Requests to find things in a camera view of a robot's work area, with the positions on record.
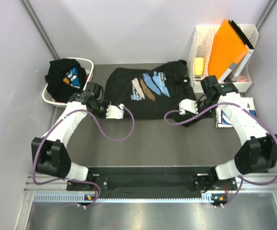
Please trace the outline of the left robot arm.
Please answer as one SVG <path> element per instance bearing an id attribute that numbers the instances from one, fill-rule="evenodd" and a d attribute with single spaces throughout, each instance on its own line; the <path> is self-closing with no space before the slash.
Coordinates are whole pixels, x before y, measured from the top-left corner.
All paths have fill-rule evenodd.
<path id="1" fill-rule="evenodd" d="M 33 157 L 33 181 L 35 173 L 61 179 L 77 180 L 83 190 L 92 188 L 94 179 L 85 166 L 73 163 L 67 152 L 67 143 L 82 119 L 105 118 L 108 102 L 102 100 L 104 89 L 97 83 L 88 82 L 81 93 L 74 93 L 57 122 L 41 138 L 31 143 Z"/>

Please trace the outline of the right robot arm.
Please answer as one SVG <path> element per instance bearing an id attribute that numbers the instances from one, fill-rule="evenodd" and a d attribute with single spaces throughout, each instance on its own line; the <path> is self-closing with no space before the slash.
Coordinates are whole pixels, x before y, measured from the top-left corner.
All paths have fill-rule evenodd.
<path id="1" fill-rule="evenodd" d="M 228 117 L 241 142 L 233 160 L 210 169 L 209 185 L 219 190 L 226 184 L 226 179 L 274 168 L 277 135 L 249 112 L 235 85 L 218 83 L 216 76 L 207 76 L 200 84 L 206 98 L 198 102 L 198 111 L 208 113 L 219 108 Z"/>

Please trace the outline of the black brushstroke print t-shirt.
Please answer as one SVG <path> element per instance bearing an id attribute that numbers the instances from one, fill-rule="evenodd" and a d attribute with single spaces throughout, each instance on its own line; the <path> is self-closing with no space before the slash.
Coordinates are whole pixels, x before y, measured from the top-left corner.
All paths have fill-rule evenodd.
<path id="1" fill-rule="evenodd" d="M 175 122 L 193 117 L 190 112 L 185 115 L 177 112 L 184 99 L 197 100 L 184 60 L 168 62 L 151 70 L 116 68 L 104 90 L 104 100 L 112 105 L 123 104 L 135 119 L 143 120 L 163 119 L 172 110 L 175 112 L 168 118 Z"/>

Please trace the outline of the black daisy print t-shirt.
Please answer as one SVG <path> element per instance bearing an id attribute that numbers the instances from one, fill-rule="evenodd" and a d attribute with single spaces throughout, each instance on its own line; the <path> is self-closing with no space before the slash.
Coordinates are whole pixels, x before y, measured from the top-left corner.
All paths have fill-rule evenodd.
<path id="1" fill-rule="evenodd" d="M 50 61 L 45 80 L 47 91 L 55 101 L 67 103 L 74 93 L 80 93 L 86 83 L 86 71 L 75 59 Z"/>

